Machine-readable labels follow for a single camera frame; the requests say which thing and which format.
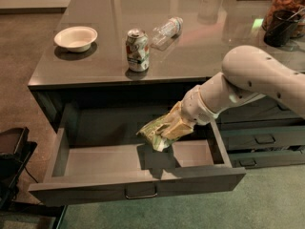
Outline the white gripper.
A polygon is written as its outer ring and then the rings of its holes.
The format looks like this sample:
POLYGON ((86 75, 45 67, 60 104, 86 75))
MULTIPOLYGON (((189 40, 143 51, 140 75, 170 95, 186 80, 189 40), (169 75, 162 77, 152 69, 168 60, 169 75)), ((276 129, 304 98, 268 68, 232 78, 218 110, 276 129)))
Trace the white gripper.
POLYGON ((192 133, 194 124, 204 126, 216 120, 219 113, 208 108, 201 94, 200 85, 187 91, 181 102, 175 103, 167 114, 160 117, 156 133, 174 140, 192 133))

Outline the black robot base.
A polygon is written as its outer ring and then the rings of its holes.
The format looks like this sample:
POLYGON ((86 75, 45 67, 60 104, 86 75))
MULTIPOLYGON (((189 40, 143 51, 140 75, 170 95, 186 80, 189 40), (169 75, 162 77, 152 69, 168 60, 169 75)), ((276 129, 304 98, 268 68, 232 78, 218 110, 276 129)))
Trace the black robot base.
POLYGON ((0 209, 10 206, 18 193, 17 182, 37 143, 28 141, 29 129, 12 128, 0 133, 0 209))

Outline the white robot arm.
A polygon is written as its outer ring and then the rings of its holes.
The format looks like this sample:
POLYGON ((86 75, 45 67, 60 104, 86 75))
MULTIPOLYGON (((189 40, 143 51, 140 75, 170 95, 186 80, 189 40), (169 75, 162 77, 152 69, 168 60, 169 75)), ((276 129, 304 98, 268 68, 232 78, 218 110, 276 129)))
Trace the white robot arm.
POLYGON ((305 117, 305 74, 287 68, 259 48, 238 46, 225 55, 220 73, 190 89, 171 109, 157 133, 177 139, 191 133, 194 125, 206 125, 223 111, 261 95, 305 117))

